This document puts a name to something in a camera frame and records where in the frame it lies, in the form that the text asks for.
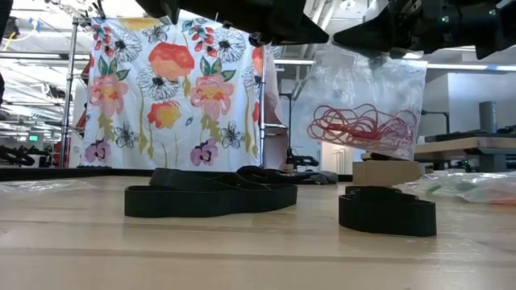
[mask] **floral fabric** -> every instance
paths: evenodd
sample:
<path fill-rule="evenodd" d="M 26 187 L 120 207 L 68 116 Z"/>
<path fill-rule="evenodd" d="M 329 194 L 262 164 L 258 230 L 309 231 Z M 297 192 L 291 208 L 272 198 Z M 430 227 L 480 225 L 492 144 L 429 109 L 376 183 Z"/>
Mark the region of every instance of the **floral fabric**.
<path fill-rule="evenodd" d="M 93 27 L 84 165 L 236 171 L 259 164 L 268 63 L 261 50 L 271 58 L 272 51 L 203 18 L 176 26 L 97 19 Z"/>

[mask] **gray cylinder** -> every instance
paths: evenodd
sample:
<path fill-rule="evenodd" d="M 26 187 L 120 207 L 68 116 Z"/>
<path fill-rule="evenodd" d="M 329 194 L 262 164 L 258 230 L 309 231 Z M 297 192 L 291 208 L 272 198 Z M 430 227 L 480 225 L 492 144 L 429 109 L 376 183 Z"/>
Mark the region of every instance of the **gray cylinder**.
<path fill-rule="evenodd" d="M 487 133 L 496 133 L 497 126 L 497 103 L 495 101 L 483 101 L 478 105 L 481 116 L 481 130 Z"/>

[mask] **purple flower print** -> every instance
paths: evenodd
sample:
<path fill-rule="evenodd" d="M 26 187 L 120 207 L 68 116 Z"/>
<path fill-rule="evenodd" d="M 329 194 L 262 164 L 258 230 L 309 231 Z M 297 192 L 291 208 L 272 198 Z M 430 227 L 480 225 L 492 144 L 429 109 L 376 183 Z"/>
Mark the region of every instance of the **purple flower print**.
<path fill-rule="evenodd" d="M 190 159 L 192 164 L 195 166 L 201 165 L 201 163 L 213 165 L 213 161 L 218 157 L 218 148 L 215 146 L 215 140 L 213 138 L 208 139 L 206 142 L 196 146 L 192 152 L 190 152 Z"/>
<path fill-rule="evenodd" d="M 89 145 L 84 153 L 84 157 L 90 163 L 94 162 L 96 159 L 98 159 L 98 161 L 104 161 L 111 153 L 111 147 L 105 139 L 97 140 L 97 142 Z"/>

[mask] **plastic bag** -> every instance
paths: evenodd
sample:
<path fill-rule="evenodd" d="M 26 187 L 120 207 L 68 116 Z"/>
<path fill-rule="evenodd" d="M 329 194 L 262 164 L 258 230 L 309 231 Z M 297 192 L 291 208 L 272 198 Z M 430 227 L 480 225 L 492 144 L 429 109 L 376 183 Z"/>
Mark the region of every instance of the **plastic bag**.
<path fill-rule="evenodd" d="M 426 74 L 426 61 L 368 57 L 323 46 L 301 95 L 308 135 L 413 159 Z"/>
<path fill-rule="evenodd" d="M 416 194 L 461 197 L 475 203 L 516 205 L 516 172 L 427 174 L 409 186 Z"/>
<path fill-rule="evenodd" d="M 0 183 L 0 193 L 48 193 L 62 190 L 93 189 L 93 185 L 80 180 L 28 180 Z"/>

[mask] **ceiling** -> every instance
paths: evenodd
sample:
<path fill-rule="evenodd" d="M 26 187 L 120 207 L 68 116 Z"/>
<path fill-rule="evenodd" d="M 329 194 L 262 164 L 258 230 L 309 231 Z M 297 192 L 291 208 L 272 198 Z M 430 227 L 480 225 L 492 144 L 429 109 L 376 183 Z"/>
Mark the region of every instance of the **ceiling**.
<path fill-rule="evenodd" d="M 2 41 L 0 47 L 0 69 L 6 80 L 4 103 L 30 103 L 30 106 L 2 105 L 3 114 L 11 121 L 30 120 L 59 122 L 62 119 L 62 106 L 53 106 L 63 103 L 61 99 L 49 97 L 46 93 L 49 85 L 65 89 L 67 60 L 16 60 L 5 59 L 6 52 L 35 52 L 60 53 L 68 55 L 72 33 L 72 13 L 84 12 L 90 9 L 90 0 L 60 0 L 60 5 L 44 0 L 15 0 L 11 16 L 18 18 L 21 32 L 21 41 Z M 134 0 L 104 0 L 102 3 L 108 17 L 142 17 L 144 11 Z M 307 0 L 305 13 L 317 18 L 318 25 L 329 34 L 353 27 L 362 21 L 368 0 L 355 0 L 355 4 L 348 9 L 340 8 L 340 1 L 336 0 Z M 87 31 L 77 34 L 77 54 L 89 55 L 92 46 L 92 35 Z M 284 57 L 310 57 L 312 47 L 287 47 Z M 498 52 L 482 62 L 490 64 L 512 64 L 516 58 L 516 49 L 511 48 Z M 462 61 L 476 61 L 474 50 L 471 48 L 457 48 L 438 51 L 424 56 L 431 63 L 458 63 Z M 74 73 L 79 73 L 86 65 L 85 61 L 78 61 Z M 285 73 L 283 77 L 293 77 Z M 0 126 L 2 132 L 13 130 L 5 123 Z"/>

